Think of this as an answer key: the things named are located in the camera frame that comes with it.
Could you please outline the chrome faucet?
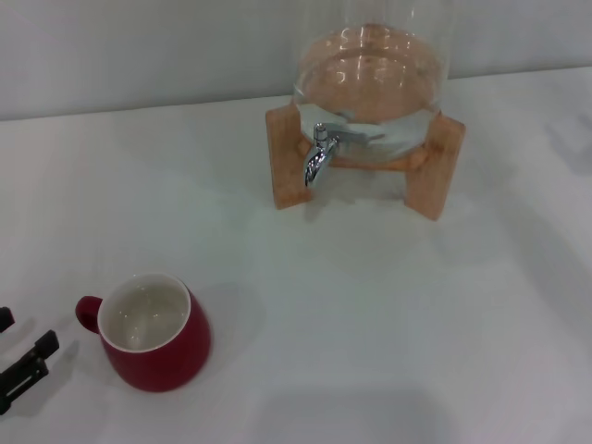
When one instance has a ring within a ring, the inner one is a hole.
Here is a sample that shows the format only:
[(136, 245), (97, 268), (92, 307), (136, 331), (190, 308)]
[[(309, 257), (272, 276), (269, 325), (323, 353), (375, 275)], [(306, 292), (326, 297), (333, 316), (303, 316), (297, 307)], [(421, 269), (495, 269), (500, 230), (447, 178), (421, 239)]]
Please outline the chrome faucet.
[(313, 188), (321, 173), (328, 167), (339, 148), (339, 136), (335, 126), (328, 123), (314, 125), (312, 146), (304, 159), (303, 183)]

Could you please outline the wooden dispenser stand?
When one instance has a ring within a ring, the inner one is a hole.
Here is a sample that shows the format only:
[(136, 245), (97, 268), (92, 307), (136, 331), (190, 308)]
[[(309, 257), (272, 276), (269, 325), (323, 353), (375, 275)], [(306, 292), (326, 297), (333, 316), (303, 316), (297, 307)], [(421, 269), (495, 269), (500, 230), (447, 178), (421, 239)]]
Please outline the wooden dispenser stand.
[[(312, 144), (301, 132), (300, 114), (289, 104), (265, 114), (275, 206), (288, 208), (312, 200), (304, 184), (305, 156)], [(405, 174), (404, 203), (420, 215), (437, 220), (448, 197), (465, 135), (463, 123), (438, 114), (430, 124), (425, 142), (408, 154), (388, 162), (361, 162), (336, 156), (331, 167), (398, 171)]]

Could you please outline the red ceramic cup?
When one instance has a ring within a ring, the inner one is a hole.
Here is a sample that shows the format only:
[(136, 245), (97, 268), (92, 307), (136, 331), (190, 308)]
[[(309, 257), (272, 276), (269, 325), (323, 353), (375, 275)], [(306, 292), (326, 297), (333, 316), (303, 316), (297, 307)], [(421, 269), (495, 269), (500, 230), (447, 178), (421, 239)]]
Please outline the red ceramic cup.
[(164, 273), (136, 275), (104, 299), (82, 297), (80, 324), (99, 336), (117, 374), (136, 389), (177, 389), (204, 367), (213, 334), (189, 288)]

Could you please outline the glass water dispenser jar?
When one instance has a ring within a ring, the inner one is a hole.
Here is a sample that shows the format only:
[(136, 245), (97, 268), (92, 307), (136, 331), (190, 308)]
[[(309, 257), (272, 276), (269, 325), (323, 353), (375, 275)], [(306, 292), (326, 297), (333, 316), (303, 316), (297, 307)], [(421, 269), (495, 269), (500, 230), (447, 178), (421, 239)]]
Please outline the glass water dispenser jar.
[(461, 0), (304, 0), (293, 100), (339, 155), (383, 161), (420, 145), (440, 110)]

